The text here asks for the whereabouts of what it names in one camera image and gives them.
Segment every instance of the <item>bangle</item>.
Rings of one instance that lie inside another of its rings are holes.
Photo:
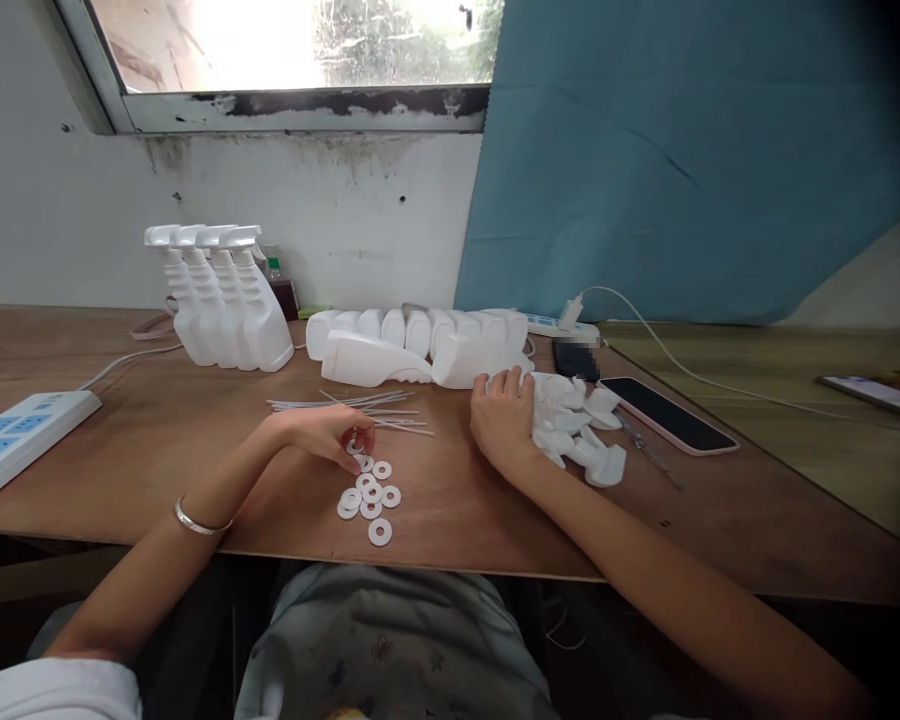
[[[199,533],[200,535],[216,535],[217,533],[221,533],[224,530],[229,530],[230,526],[233,525],[233,520],[228,522],[222,528],[208,528],[204,527],[200,523],[196,523],[190,518],[187,517],[187,514],[183,512],[183,508],[180,507],[180,503],[183,502],[183,496],[177,500],[176,505],[173,506],[173,512],[177,516],[177,520],[180,521],[180,524],[183,525],[187,530],[192,530],[195,533]]]

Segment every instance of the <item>forearm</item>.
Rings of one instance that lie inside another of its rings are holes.
[[[701,666],[787,716],[865,712],[866,690],[800,630],[537,455],[528,448],[502,463],[501,471]]]
[[[205,481],[183,511],[205,527],[223,527],[240,509],[282,447],[265,421]],[[129,663],[209,562],[222,538],[183,527],[172,508],[104,578],[64,627],[46,656]]]

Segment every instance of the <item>white sleeve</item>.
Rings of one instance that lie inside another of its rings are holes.
[[[107,660],[41,658],[0,671],[0,720],[139,720],[133,672]]]

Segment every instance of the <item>white spray bottle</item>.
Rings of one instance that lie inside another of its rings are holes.
[[[293,341],[287,329],[283,310],[270,284],[254,262],[254,256],[266,259],[257,247],[259,225],[247,225],[228,230],[220,244],[233,254],[237,278],[246,313],[243,334],[254,361],[264,372],[279,370],[293,357]]]
[[[183,261],[190,271],[190,282],[193,283],[197,300],[200,302],[200,312],[195,324],[197,334],[210,349],[217,365],[224,368],[236,367],[236,361],[230,358],[220,336],[220,321],[223,319],[224,306],[220,288],[217,287],[217,276],[207,262],[203,250],[197,247],[197,233],[206,227],[206,225],[184,225],[170,234],[170,247],[183,254]]]
[[[243,333],[243,318],[247,311],[240,293],[237,267],[233,264],[230,251],[220,246],[220,237],[235,227],[237,226],[208,225],[197,233],[197,247],[210,251],[210,264],[217,275],[224,308],[219,331],[227,356],[241,370],[256,370],[257,364],[250,354],[250,346]]]
[[[156,248],[163,258],[163,272],[170,285],[170,294],[176,298],[180,307],[173,317],[173,329],[183,343],[183,348],[197,365],[213,365],[214,359],[210,348],[194,327],[200,314],[200,301],[190,281],[190,273],[180,251],[170,247],[170,236],[179,229],[179,225],[157,225],[147,228],[143,244]]]

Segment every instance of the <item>window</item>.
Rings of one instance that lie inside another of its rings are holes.
[[[57,0],[118,132],[476,132],[504,0]]]

